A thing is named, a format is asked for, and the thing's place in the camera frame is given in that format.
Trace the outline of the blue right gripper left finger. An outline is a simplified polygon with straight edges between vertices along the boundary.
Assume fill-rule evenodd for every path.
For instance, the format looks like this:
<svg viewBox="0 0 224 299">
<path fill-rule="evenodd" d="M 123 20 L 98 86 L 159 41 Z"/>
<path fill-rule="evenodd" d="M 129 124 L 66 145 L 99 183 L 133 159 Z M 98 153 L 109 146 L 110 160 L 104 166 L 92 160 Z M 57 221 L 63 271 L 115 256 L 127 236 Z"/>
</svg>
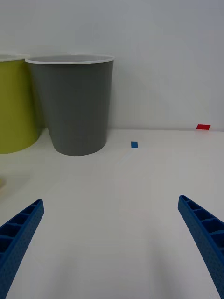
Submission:
<svg viewBox="0 0 224 299">
<path fill-rule="evenodd" d="M 38 199 L 0 227 L 0 298 L 6 298 L 43 215 Z"/>
</svg>

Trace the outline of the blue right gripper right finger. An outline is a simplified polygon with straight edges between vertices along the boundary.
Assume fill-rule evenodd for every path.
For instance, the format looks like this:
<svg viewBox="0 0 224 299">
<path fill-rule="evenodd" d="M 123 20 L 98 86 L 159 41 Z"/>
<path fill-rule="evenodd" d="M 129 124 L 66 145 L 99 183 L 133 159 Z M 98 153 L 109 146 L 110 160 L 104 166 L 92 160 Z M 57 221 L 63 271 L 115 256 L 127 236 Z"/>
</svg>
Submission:
<svg viewBox="0 0 224 299">
<path fill-rule="evenodd" d="M 184 195 L 178 210 L 206 264 L 220 298 L 224 298 L 224 223 Z"/>
</svg>

